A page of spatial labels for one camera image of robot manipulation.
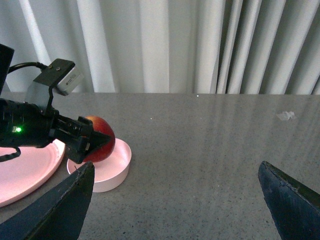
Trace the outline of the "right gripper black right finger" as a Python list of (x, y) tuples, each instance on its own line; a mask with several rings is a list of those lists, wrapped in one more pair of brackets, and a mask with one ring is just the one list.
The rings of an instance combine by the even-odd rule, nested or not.
[(279, 168), (263, 161), (258, 179), (282, 240), (320, 238), (320, 195)]

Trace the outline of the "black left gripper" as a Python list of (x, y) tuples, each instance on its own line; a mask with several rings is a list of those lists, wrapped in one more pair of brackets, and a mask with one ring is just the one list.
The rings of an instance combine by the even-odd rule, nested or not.
[(43, 115), (34, 104), (0, 100), (0, 146), (15, 149), (2, 153), (1, 162), (19, 157), (22, 147), (44, 148), (54, 140), (66, 145), (68, 158), (77, 164), (90, 155), (112, 153), (112, 136), (94, 131), (92, 121), (84, 117), (71, 119), (53, 108)]

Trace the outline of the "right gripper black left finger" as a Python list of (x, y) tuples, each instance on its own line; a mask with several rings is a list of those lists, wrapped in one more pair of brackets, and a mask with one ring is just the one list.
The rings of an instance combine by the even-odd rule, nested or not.
[(87, 162), (0, 225), (2, 240), (76, 240), (91, 202), (95, 167)]

